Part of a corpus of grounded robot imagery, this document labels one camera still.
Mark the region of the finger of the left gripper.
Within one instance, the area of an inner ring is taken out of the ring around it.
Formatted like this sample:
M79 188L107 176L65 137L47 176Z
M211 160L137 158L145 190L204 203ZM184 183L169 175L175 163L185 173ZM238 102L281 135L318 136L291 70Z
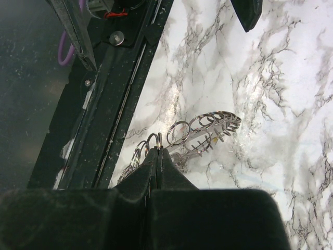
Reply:
M231 0L235 13L245 32L252 30L262 14L262 0Z

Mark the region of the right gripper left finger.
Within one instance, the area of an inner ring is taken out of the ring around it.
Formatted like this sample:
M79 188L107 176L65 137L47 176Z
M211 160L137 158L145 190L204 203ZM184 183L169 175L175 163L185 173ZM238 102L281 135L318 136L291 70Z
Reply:
M158 150L112 189L10 190L1 195L1 249L144 249Z

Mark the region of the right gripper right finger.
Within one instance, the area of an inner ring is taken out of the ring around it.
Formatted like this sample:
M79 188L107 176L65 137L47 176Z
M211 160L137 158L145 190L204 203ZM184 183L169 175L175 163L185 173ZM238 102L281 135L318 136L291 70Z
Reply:
M162 149L150 196L151 249L290 249L277 204L258 189L200 190Z

